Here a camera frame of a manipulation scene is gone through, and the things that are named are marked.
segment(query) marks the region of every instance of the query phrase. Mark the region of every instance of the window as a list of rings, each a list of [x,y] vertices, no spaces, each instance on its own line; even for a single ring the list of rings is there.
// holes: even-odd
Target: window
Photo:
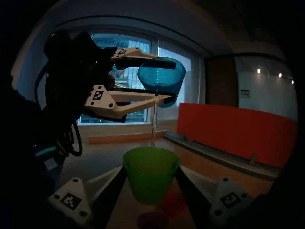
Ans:
[[[180,103],[197,103],[199,93],[199,57],[172,44],[160,43],[158,56],[170,57],[180,61],[185,67],[185,77],[176,103],[168,108],[158,108],[157,121],[177,120]]]
[[[196,52],[181,48],[180,46],[167,43],[163,40],[152,42],[148,39],[132,37],[120,34],[95,33],[92,34],[92,39],[101,48],[118,47],[132,48],[139,47],[142,51],[157,54],[158,56],[170,57],[180,61],[186,70],[185,78],[181,85],[181,89],[176,100],[176,103],[168,108],[158,108],[157,121],[177,121],[179,114],[180,103],[197,103],[200,86],[204,85],[204,81],[200,81],[199,55]],[[113,67],[110,72],[116,81],[116,87],[144,89],[142,83],[137,76],[138,68],[127,68],[125,70],[117,70]],[[126,122],[122,124],[146,124],[153,119],[150,109],[136,111],[128,114]],[[120,125],[112,121],[103,119],[91,118],[86,115],[81,115],[79,125]]]
[[[93,34],[93,41],[101,48],[105,47],[118,47],[118,48],[135,48],[139,47],[143,52],[151,52],[151,41],[125,36],[117,34]],[[133,88],[133,89],[144,89],[142,83],[138,79],[137,72],[139,68],[127,68],[124,70],[117,70],[113,67],[113,70],[109,73],[115,78],[115,87],[122,88]],[[128,114],[126,117],[126,123],[146,123],[148,122],[148,110],[136,111],[134,113]],[[116,122],[91,118],[87,115],[81,115],[79,119],[79,124],[111,124]]]

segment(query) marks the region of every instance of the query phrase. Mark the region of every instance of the glass window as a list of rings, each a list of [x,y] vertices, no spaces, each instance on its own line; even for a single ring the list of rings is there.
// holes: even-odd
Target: glass window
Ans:
[[[118,35],[118,34],[93,34],[93,41],[101,48],[105,47],[118,47],[118,48],[136,48],[139,47],[143,52],[151,52],[151,41],[141,38]],[[138,79],[137,72],[139,68],[127,68],[124,70],[113,70],[109,73],[115,78],[115,87],[144,89],[142,83]],[[136,111],[128,114],[126,123],[145,123],[148,121],[148,110]],[[81,115],[79,119],[80,124],[103,124],[103,123],[116,123],[103,119],[91,118],[87,115]]]
[[[158,56],[170,57],[180,61],[185,67],[185,77],[181,85],[176,103],[168,108],[158,108],[157,120],[177,120],[180,103],[197,103],[199,90],[198,57],[185,50],[181,51],[173,45],[164,45],[158,48]]]

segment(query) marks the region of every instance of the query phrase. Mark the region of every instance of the red object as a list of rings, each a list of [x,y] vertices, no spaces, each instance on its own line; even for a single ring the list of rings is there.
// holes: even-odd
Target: red object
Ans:
[[[284,167],[295,145],[297,122],[262,111],[181,103],[177,134],[204,145]]]

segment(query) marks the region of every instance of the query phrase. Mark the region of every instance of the window frame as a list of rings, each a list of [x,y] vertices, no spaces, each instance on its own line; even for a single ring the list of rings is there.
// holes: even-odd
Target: window frame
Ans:
[[[193,59],[194,56],[198,58],[196,61],[196,70],[199,75],[199,91],[198,91],[198,100],[197,103],[205,103],[205,74],[204,74],[204,62],[202,61],[202,55],[194,50],[192,47],[181,44],[178,41],[172,40],[168,37],[164,37],[158,34],[145,33],[141,30],[137,30],[134,28],[128,27],[101,27],[101,26],[84,26],[81,28],[73,28],[70,29],[70,36],[73,37],[75,34],[78,34],[80,31],[86,31],[92,36],[93,34],[117,34],[117,35],[126,35],[139,39],[149,40],[151,41],[151,54],[158,55],[158,48],[167,47],[178,47],[178,52],[175,52],[179,55],[183,55],[185,57],[190,57]],[[146,122],[133,122],[133,123],[81,123],[80,119],[77,120],[77,124],[79,126],[128,126],[128,125],[148,125],[153,122],[153,112],[151,108],[147,109],[147,121]],[[160,120],[158,123],[175,123],[177,119],[169,119],[169,120]]]

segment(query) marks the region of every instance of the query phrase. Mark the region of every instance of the white wall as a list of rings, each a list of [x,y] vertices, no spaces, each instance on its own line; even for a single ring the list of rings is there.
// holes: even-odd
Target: white wall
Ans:
[[[283,74],[269,74],[262,68],[258,74],[255,69],[245,69],[245,62],[253,58],[235,58],[238,72],[239,107],[264,111],[297,121],[297,98],[294,84]],[[250,98],[242,98],[241,90],[249,90]]]

